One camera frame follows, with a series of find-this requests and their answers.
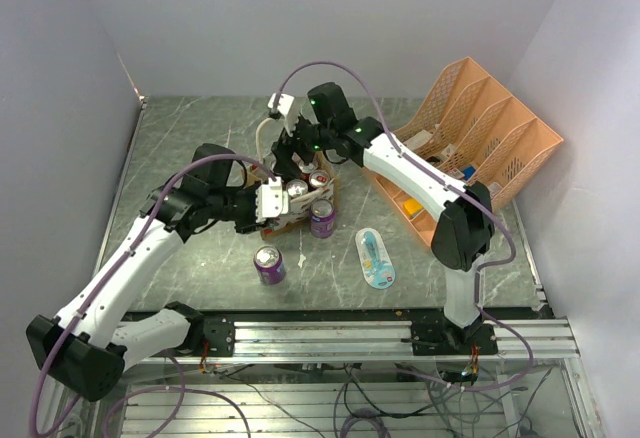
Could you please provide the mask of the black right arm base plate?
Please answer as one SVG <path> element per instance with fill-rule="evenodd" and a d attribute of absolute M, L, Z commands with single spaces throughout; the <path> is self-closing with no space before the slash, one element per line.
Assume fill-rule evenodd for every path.
<path fill-rule="evenodd" d="M 410 336 L 401 343 L 412 346 L 415 356 L 496 355 L 498 345 L 494 328 L 478 318 L 469 327 L 459 328 L 446 318 L 431 322 L 413 322 Z"/>

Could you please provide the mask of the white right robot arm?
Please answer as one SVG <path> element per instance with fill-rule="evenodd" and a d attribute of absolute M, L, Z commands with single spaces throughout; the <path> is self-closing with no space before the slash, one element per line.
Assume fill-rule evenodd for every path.
<path fill-rule="evenodd" d="M 294 155 L 309 161 L 317 152 L 334 151 L 415 199 L 435 222 L 429 247 L 445 270 L 441 342 L 452 353 L 465 352 L 483 322 L 476 274 L 494 234 L 488 189 L 438 171 L 397 141 L 379 120 L 357 118 L 336 83 L 319 85 L 307 97 L 314 122 L 294 111 L 289 96 L 274 93 L 268 102 L 270 117 L 284 122 L 271 148 L 276 172 L 291 178 L 297 170 Z"/>

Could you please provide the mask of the purple Fanta can front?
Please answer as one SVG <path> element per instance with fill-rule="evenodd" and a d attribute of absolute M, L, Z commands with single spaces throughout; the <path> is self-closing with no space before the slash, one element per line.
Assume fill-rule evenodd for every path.
<path fill-rule="evenodd" d="M 253 264 L 261 282 L 267 286 L 279 284 L 286 277 L 282 254 L 274 246 L 259 248 L 253 256 Z"/>

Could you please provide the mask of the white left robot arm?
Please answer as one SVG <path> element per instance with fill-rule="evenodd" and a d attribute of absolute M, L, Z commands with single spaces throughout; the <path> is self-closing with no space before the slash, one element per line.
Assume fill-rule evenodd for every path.
<path fill-rule="evenodd" d="M 231 186 L 234 164 L 256 161 L 210 143 L 191 164 L 147 197 L 121 245 L 89 284 L 52 318 L 36 316 L 26 330 L 40 370 L 81 398 L 107 396 L 125 371 L 164 350 L 192 355 L 205 340 L 204 317 L 171 302 L 142 321 L 120 324 L 156 271 L 209 224 L 232 221 L 237 231 L 263 223 L 259 184 Z"/>

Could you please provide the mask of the blue Red Bull can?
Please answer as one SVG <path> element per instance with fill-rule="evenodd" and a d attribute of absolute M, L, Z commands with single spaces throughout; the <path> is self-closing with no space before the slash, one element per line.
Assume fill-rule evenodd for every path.
<path fill-rule="evenodd" d="M 314 190 L 327 187 L 331 182 L 331 176 L 325 170 L 315 170 L 309 175 L 309 185 Z"/>

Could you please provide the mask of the watermelon canvas bag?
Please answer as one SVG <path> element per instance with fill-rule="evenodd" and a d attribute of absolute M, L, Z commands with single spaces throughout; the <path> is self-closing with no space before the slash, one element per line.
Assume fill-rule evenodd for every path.
<path fill-rule="evenodd" d="M 272 118 L 265 118 L 258 125 L 255 135 L 255 143 L 258 157 L 262 159 L 262 162 L 265 165 L 268 165 L 269 168 L 274 171 L 275 158 L 271 152 L 267 153 L 267 151 L 265 151 L 266 148 L 262 147 L 262 134 L 265 127 L 273 128 L 275 126 L 271 125 L 271 123 L 276 123 L 276 120 Z M 285 233 L 292 230 L 294 227 L 301 226 L 303 223 L 308 222 L 311 218 L 311 205 L 314 201 L 319 199 L 328 200 L 334 206 L 334 211 L 337 211 L 339 180 L 334 173 L 332 164 L 329 163 L 321 152 L 315 153 L 314 158 L 309 165 L 305 165 L 302 159 L 296 154 L 293 155 L 293 160 L 300 169 L 301 175 L 300 177 L 289 181 L 286 181 L 283 178 L 283 189 L 289 193 L 289 182 L 295 181 L 294 184 L 297 186 L 299 184 L 297 181 L 304 181 L 306 183 L 306 188 L 301 186 L 298 186 L 298 188 L 303 191 L 306 189 L 306 193 L 301 194 L 301 191 L 295 191 L 295 193 L 294 191 L 291 191 L 291 193 L 289 193 L 289 213 L 274 218 L 274 221 L 272 221 L 266 229 L 260 231 L 263 240 L 267 240 L 271 235 L 276 236 L 277 234 Z M 311 175 L 320 171 L 327 176 L 322 183 L 318 182 L 318 188 L 313 184 L 315 183 L 315 178 L 312 180 Z M 267 175 L 264 173 L 264 170 L 259 168 L 257 165 L 251 165 L 247 171 L 247 186 L 266 178 Z"/>

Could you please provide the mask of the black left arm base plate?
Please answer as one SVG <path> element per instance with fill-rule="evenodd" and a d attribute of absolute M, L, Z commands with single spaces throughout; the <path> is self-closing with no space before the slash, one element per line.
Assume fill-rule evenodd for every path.
<path fill-rule="evenodd" d="M 179 310 L 188 321 L 189 328 L 179 345 L 174 348 L 183 355 L 231 357 L 235 348 L 236 328 L 227 318 L 202 314 L 194 309 Z"/>

